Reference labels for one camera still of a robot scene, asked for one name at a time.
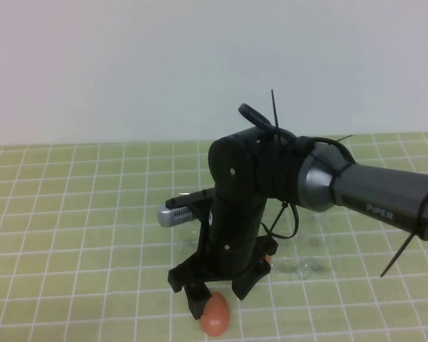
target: white wall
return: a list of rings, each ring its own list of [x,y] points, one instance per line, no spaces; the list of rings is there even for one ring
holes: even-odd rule
[[[0,144],[428,130],[428,0],[0,0]]]

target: cylindrical housing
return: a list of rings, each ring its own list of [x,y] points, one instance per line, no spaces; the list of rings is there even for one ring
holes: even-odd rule
[[[209,268],[224,276],[234,276],[247,269],[253,255],[266,198],[252,196],[233,202],[222,198],[215,189],[208,240],[203,255]]]
[[[417,226],[428,175],[353,165],[335,180],[335,203],[406,232]],[[422,213],[422,239],[428,240],[428,203]]]

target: green cutting mat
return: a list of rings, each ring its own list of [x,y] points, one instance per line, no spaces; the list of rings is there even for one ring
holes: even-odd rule
[[[428,173],[428,133],[345,143],[361,163]],[[0,342],[208,340],[166,281],[194,252],[197,226],[160,228],[156,207],[212,186],[209,145],[0,147]],[[428,243],[415,239],[378,277],[404,239],[343,208],[303,212],[246,300],[210,284],[232,309],[218,339],[428,342]]]

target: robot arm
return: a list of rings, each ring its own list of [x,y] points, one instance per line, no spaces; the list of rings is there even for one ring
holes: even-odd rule
[[[407,243],[414,235],[428,240],[428,175],[358,165],[337,141],[297,138],[244,104],[240,112],[255,127],[210,146],[214,188],[170,199],[158,210],[164,227],[200,220],[197,251],[168,272],[173,290],[185,289],[195,319],[210,298],[205,282],[232,281],[242,300],[270,272],[265,256],[276,252],[277,242],[271,234],[258,236],[270,198],[317,212],[349,207],[411,233]]]

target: clear plastic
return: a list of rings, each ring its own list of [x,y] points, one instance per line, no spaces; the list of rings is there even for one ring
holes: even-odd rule
[[[277,200],[268,200],[263,223],[271,227],[281,208]],[[337,238],[339,222],[346,227],[346,211],[334,208],[326,213],[315,213],[299,208],[300,228],[292,239],[276,239],[279,244],[276,255],[271,258],[271,276],[282,280],[327,279],[342,272],[338,247],[343,243]],[[282,214],[274,232],[290,236],[295,220],[290,208]],[[197,248],[200,224],[198,221],[173,228],[173,266],[186,260]],[[266,235],[260,228],[259,235]]]

